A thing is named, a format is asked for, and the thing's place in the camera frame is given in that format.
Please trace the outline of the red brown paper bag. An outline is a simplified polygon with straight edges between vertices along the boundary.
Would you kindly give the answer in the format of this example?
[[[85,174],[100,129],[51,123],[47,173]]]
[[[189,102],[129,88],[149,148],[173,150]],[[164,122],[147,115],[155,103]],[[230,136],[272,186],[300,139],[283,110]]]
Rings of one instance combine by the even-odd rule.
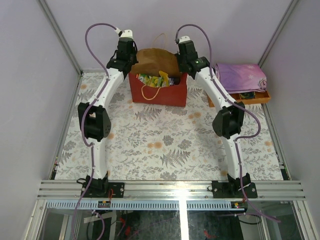
[[[181,73],[176,56],[164,48],[144,48],[128,74],[134,103],[185,107],[187,74]]]

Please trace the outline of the green Fox's candy bag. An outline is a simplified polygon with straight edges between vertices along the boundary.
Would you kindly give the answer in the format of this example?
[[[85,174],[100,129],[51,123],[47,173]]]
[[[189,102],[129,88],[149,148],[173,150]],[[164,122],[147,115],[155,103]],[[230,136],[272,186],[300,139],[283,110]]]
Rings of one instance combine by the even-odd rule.
[[[136,74],[136,78],[142,82],[144,85],[152,88],[161,88],[159,87],[160,76],[151,76],[147,74]]]

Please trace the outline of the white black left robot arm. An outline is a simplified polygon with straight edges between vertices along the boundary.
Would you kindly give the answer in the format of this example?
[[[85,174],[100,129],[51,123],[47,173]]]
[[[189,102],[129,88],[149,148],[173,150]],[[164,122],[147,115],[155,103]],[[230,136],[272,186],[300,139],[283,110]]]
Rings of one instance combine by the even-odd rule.
[[[102,82],[92,97],[77,107],[81,136],[84,144],[89,147],[91,156],[88,175],[92,181],[97,180],[92,185],[92,191],[101,198],[110,190],[109,184],[102,180],[108,174],[105,146],[112,127],[107,109],[117,88],[138,62],[137,52],[133,37],[120,37],[114,56],[104,66],[105,76]]]

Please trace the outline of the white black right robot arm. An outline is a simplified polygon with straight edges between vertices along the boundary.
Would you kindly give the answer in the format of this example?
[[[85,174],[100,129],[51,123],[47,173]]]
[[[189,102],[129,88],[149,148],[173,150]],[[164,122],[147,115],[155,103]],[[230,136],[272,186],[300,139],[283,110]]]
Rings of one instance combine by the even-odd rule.
[[[233,197],[240,197],[251,183],[250,175],[244,167],[240,168],[242,158],[240,144],[236,138],[240,136],[244,121],[245,105],[237,103],[218,81],[214,68],[206,57],[198,57],[194,42],[184,36],[176,40],[178,53],[175,54],[179,70],[189,74],[209,96],[216,109],[212,122],[215,134],[221,137],[228,166],[228,192]]]

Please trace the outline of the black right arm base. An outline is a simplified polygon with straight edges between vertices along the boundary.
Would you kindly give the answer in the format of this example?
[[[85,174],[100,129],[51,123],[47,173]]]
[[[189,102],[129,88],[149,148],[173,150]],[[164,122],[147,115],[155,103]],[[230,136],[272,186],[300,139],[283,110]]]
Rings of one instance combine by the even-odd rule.
[[[214,180],[211,182],[213,197],[216,199],[235,199],[245,196],[249,199],[257,199],[257,189],[255,183],[251,182],[249,173],[246,173],[241,179],[233,179],[229,174],[227,175],[228,182]]]

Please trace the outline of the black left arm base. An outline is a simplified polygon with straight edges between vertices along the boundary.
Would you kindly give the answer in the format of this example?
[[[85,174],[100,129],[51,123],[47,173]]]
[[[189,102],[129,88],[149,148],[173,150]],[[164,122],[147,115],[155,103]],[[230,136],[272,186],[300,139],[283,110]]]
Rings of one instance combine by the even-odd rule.
[[[83,197],[119,199],[124,197],[124,192],[124,182],[109,182],[106,175],[103,179],[93,178]]]

